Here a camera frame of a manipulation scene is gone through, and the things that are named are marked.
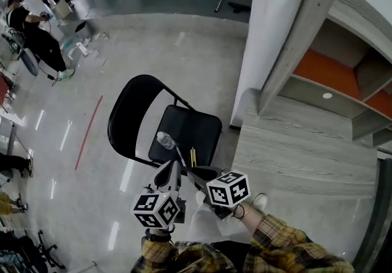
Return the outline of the dark glass door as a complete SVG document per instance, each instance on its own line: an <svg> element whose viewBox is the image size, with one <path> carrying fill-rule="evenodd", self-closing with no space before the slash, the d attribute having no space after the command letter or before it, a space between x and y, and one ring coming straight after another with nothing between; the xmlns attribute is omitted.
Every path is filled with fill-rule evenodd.
<svg viewBox="0 0 392 273"><path fill-rule="evenodd" d="M392 159L377 163L375 201L367 230L353 260L355 273L370 273L392 227Z"/></svg>

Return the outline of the black floor tool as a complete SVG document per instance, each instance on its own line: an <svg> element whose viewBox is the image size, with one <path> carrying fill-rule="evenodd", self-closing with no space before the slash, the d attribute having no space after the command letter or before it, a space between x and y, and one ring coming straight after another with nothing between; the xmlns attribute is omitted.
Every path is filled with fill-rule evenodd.
<svg viewBox="0 0 392 273"><path fill-rule="evenodd" d="M235 13L235 14L251 11L251 7L244 5L244 4L239 4L236 2L229 2L228 5L233 9L233 13Z"/></svg>

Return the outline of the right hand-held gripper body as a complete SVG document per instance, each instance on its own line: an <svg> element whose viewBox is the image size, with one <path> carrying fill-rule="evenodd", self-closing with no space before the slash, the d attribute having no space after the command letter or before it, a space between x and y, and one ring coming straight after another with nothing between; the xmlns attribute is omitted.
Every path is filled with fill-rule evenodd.
<svg viewBox="0 0 392 273"><path fill-rule="evenodd" d="M212 208L230 210L251 195L248 176L234 170L206 183Z"/></svg>

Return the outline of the grey wooden shelf unit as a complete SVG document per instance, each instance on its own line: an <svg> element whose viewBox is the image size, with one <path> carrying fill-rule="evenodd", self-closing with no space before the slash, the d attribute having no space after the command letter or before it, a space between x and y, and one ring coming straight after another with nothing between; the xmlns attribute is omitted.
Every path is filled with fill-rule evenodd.
<svg viewBox="0 0 392 273"><path fill-rule="evenodd" d="M258 112L278 96L351 120L352 140L392 144L392 21L366 0L301 0Z"/></svg>

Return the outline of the red floor tape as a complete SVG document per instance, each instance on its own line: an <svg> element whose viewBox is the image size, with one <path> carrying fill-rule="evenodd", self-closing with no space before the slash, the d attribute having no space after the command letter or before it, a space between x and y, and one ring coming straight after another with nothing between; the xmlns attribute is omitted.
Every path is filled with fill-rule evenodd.
<svg viewBox="0 0 392 273"><path fill-rule="evenodd" d="M97 111L98 111L98 109L99 109L99 107L100 107L100 104L102 103L103 97L104 97L103 95L101 95L101 96L99 97L99 99L98 99L98 101L97 101L97 104L96 104L96 106L95 106L95 108L94 108L94 111L92 112L91 118L90 118L89 123L88 123L88 127L87 127L87 129L86 129L85 135L84 135L84 137L83 137L83 141L82 141L81 146L80 146L80 150L79 150L79 153L78 153L77 161L76 161L75 166L74 166L74 170L75 170L75 171L77 171L77 169L78 169L78 167L79 167L80 160L81 160L81 157L82 157L82 155L83 155L83 151L84 151L84 148L85 148L85 145L86 145L86 142L87 142L89 133L90 133L90 131L91 131L92 124L93 124L94 119L95 119L95 117L96 117Z"/></svg>

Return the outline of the scattered paper litter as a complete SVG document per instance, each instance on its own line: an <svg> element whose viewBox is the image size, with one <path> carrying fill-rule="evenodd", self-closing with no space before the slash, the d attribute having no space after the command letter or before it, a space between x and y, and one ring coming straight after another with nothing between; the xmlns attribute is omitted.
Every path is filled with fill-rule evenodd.
<svg viewBox="0 0 392 273"><path fill-rule="evenodd" d="M98 68L106 62L99 49L93 45L90 37L67 37L61 44L61 51L68 68Z"/></svg>

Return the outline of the black office chair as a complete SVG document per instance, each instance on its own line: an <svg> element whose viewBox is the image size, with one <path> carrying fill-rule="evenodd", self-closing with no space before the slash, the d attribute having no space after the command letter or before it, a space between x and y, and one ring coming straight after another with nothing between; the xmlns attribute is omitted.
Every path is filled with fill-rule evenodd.
<svg viewBox="0 0 392 273"><path fill-rule="evenodd" d="M65 270L66 267L52 255L57 250L56 244L48 245L45 241L44 232L37 232L38 243L35 243L30 235L26 234L17 238L18 248L29 269L35 269L38 273L49 273L49 268Z"/></svg>

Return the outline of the person's left forearm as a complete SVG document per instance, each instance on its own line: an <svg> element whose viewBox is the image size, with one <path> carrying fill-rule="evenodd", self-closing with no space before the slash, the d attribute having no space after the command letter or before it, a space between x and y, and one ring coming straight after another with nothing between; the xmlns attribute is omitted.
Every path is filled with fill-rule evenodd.
<svg viewBox="0 0 392 273"><path fill-rule="evenodd" d="M170 242L152 242L146 236L141 240L141 256L130 273L184 273L178 261L179 251Z"/></svg>

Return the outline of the grey wooden desk with shelves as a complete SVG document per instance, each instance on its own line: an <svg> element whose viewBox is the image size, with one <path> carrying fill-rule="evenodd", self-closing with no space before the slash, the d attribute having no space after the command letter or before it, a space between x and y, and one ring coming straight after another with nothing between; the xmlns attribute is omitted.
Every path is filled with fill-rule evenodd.
<svg viewBox="0 0 392 273"><path fill-rule="evenodd" d="M352 141L349 119L276 97L259 115L260 93L247 90L232 168L252 188L291 194L370 199L377 186L377 151L368 139Z"/></svg>

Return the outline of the person's torso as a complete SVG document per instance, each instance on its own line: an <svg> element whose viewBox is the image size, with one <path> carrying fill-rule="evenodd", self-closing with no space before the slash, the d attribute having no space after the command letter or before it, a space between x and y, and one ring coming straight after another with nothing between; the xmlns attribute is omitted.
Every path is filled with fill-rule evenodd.
<svg viewBox="0 0 392 273"><path fill-rule="evenodd" d="M220 241L178 243L178 255L171 261L171 273L242 273L250 244Z"/></svg>

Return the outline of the grey floor fan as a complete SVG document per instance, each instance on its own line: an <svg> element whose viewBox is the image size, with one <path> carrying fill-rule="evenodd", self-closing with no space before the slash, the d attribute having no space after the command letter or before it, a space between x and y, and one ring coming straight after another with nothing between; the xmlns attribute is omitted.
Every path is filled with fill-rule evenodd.
<svg viewBox="0 0 392 273"><path fill-rule="evenodd" d="M33 76L38 76L39 67L38 61L34 53L29 48L22 48L19 52L18 58L22 60L29 73Z"/></svg>

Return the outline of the black wrist watch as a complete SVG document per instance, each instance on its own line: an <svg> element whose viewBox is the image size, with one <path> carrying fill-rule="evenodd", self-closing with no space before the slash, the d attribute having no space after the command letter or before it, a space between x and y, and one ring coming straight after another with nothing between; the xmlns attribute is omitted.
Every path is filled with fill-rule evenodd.
<svg viewBox="0 0 392 273"><path fill-rule="evenodd" d="M145 236L152 242L170 242L171 233L167 230L147 228Z"/></svg>

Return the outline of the person's right forearm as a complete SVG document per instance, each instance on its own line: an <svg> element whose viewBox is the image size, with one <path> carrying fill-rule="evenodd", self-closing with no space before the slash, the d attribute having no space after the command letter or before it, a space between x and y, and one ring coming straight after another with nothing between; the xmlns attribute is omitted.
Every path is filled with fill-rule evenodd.
<svg viewBox="0 0 392 273"><path fill-rule="evenodd" d="M304 231L243 202L232 209L252 235L243 273L354 273L353 266Z"/></svg>

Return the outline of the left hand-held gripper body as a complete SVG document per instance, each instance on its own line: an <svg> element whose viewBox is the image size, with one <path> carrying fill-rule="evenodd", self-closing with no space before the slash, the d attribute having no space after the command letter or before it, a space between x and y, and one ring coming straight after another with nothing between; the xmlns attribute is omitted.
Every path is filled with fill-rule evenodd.
<svg viewBox="0 0 392 273"><path fill-rule="evenodd" d="M177 190L155 190L137 195L130 211L145 228L168 229L184 223L186 205Z"/></svg>

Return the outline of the black pen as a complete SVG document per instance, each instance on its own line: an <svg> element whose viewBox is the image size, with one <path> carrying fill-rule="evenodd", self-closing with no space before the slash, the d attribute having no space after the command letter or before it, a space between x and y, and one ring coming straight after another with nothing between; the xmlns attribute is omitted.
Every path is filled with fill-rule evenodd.
<svg viewBox="0 0 392 273"><path fill-rule="evenodd" d="M186 162L185 162L185 160L184 160L184 158L183 158L183 156L181 154L181 151L179 150L179 147L177 145L175 146L175 149L176 149L176 151L177 151L177 153L178 153L178 155L180 157L180 161L181 161L181 164L182 164L182 170L186 173L187 172L187 166L186 166Z"/></svg>

